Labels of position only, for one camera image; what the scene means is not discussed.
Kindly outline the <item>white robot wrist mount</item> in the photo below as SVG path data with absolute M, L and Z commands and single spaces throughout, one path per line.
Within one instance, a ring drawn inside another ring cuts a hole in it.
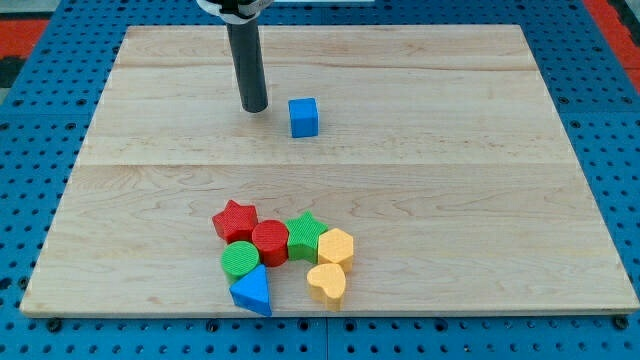
M 274 0 L 196 0 L 196 3 L 226 24 L 244 25 L 256 19 Z

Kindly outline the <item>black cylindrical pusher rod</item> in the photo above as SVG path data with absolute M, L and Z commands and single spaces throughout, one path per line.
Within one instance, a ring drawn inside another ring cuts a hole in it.
M 233 64 L 242 108 L 259 113 L 268 107 L 258 22 L 227 24 Z

